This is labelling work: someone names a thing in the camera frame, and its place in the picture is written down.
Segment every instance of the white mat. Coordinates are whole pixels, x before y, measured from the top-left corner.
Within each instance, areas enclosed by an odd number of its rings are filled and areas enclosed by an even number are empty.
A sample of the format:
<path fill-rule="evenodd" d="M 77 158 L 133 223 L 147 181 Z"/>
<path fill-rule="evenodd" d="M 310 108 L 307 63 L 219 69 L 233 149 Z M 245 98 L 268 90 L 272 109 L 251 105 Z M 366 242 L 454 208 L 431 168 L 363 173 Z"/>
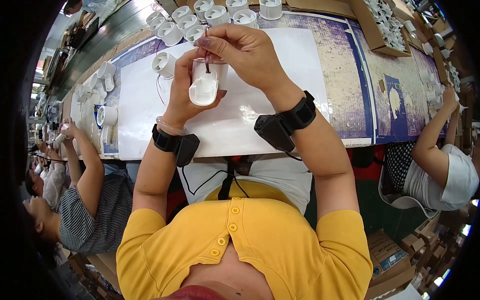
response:
<path fill-rule="evenodd" d="M 289 78 L 313 95 L 315 105 L 329 121 L 324 76 L 312 32 L 297 28 L 264 31 L 272 39 Z M 191 43 L 183 43 L 165 51 L 178 58 L 192 48 Z M 121 69 L 118 133 L 122 160 L 142 159 L 155 119 L 167 108 L 172 80 L 161 77 L 163 105 L 156 90 L 158 74 L 151 69 L 154 57 L 152 54 Z M 265 95 L 247 85 L 231 67 L 227 90 L 218 107 L 202 112 L 185 125 L 200 139 L 195 157 L 277 152 L 253 130 L 259 115 L 275 113 Z"/>

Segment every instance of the painted fingernail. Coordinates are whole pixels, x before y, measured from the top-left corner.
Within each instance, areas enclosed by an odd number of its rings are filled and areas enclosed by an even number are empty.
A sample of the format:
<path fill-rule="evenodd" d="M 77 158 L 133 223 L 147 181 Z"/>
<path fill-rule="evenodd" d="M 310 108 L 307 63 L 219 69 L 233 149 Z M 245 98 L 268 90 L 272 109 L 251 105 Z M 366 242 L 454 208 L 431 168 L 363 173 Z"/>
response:
<path fill-rule="evenodd" d="M 208 47 L 212 43 L 212 39 L 208 36 L 203 36 L 197 39 L 196 44 L 202 47 Z"/>

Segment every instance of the hair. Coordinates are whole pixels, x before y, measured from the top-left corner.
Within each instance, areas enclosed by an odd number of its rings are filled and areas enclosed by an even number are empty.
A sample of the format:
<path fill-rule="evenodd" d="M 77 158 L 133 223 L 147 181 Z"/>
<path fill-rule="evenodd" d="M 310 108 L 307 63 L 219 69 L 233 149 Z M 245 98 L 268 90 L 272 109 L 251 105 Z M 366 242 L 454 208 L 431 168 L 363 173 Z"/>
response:
<path fill-rule="evenodd" d="M 56 242 L 45 239 L 35 229 L 35 219 L 27 212 L 25 206 L 21 205 L 20 214 L 24 221 L 26 237 L 33 242 L 34 251 L 38 253 L 40 261 L 49 268 L 57 267 L 55 258 L 59 256 L 59 247 Z"/>
<path fill-rule="evenodd" d="M 27 189 L 27 192 L 30 194 L 30 196 L 35 196 L 38 197 L 38 194 L 34 191 L 33 189 L 33 179 L 30 176 L 30 170 L 27 170 L 27 173 L 25 174 L 25 188 Z"/>
<path fill-rule="evenodd" d="M 78 3 L 80 3 L 82 0 L 68 0 L 67 1 L 67 4 L 65 4 L 65 7 L 63 7 L 63 13 L 68 15 L 70 13 L 68 13 L 67 11 L 70 9 L 70 8 L 74 8 L 75 5 L 77 5 Z"/>

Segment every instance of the white undershirt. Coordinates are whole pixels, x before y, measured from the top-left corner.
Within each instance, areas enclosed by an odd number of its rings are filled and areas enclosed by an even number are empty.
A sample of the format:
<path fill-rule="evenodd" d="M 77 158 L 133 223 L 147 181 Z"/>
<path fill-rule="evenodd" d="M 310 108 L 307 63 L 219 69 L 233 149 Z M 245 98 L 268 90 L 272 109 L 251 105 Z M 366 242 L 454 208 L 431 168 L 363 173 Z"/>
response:
<path fill-rule="evenodd" d="M 471 157 L 452 144 L 443 146 L 448 154 L 448 179 L 445 189 L 425 173 L 414 160 L 408 168 L 403 193 L 423 206 L 436 210 L 456 210 L 467 204 L 479 185 Z"/>

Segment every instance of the white shirt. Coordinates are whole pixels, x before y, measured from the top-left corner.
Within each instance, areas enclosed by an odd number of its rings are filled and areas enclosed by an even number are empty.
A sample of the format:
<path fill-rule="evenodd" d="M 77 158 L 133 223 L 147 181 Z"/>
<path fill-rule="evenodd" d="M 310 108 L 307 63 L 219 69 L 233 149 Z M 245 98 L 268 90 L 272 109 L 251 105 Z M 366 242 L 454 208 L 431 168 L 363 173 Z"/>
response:
<path fill-rule="evenodd" d="M 448 154 L 448 178 L 445 189 L 425 173 L 414 160 L 408 168 L 403 193 L 417 199 L 425 207 L 456 210 L 467 204 L 479 185 L 472 158 L 452 144 L 443 146 Z"/>
<path fill-rule="evenodd" d="M 60 198 L 65 193 L 65 165 L 51 164 L 47 176 L 43 179 L 43 195 L 50 207 L 57 208 Z"/>

